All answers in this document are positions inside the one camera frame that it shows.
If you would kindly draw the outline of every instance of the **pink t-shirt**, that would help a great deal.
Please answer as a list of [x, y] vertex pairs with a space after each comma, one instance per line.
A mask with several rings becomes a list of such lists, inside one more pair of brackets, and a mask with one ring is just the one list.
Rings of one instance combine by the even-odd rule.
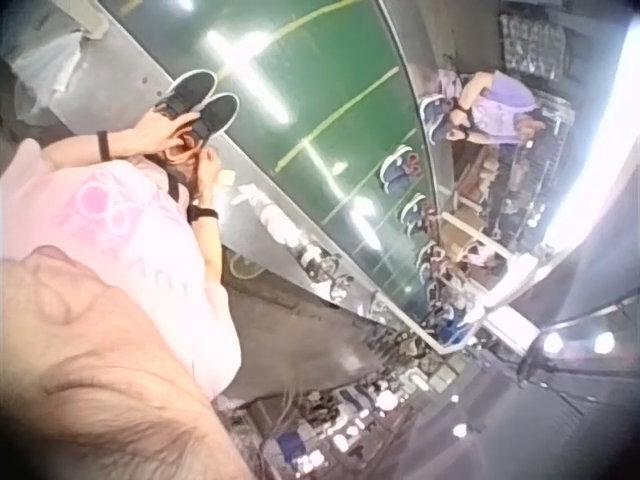
[[123, 160], [53, 171], [26, 140], [0, 179], [2, 256], [51, 245], [127, 292], [213, 399], [241, 361], [227, 292], [205, 283], [184, 211], [147, 173]]

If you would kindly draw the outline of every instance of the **lavender shirt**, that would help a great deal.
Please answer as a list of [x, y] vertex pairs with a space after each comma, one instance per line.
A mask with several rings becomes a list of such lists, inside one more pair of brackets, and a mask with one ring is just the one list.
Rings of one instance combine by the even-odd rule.
[[478, 130], [489, 135], [494, 143], [520, 143], [515, 128], [519, 114], [537, 108], [531, 91], [519, 80], [495, 72], [491, 88], [476, 99], [471, 113]]

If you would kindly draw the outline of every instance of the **black watch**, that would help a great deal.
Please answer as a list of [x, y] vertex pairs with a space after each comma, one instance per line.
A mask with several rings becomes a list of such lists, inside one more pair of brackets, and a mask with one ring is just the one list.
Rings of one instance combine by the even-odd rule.
[[211, 217], [218, 220], [218, 212], [213, 208], [200, 208], [197, 205], [189, 205], [187, 207], [187, 221], [193, 223], [201, 217]]

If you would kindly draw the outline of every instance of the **bag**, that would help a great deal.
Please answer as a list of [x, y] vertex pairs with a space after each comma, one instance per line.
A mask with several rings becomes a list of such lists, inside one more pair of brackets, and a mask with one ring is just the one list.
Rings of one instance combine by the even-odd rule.
[[56, 121], [49, 107], [57, 93], [66, 91], [80, 60], [82, 32], [56, 38], [20, 55], [12, 64], [18, 77], [14, 105], [16, 118], [30, 125]]

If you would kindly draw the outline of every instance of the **bracelet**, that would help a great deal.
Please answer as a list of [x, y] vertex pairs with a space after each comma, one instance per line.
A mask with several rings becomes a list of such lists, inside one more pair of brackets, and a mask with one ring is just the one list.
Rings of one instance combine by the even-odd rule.
[[109, 151], [109, 139], [107, 138], [107, 132], [99, 130], [96, 132], [98, 136], [98, 150], [100, 151], [100, 161], [108, 162], [111, 160], [111, 152]]
[[218, 212], [213, 208], [200, 208], [197, 205], [187, 207], [187, 221], [191, 224], [202, 217], [210, 217], [218, 220]]

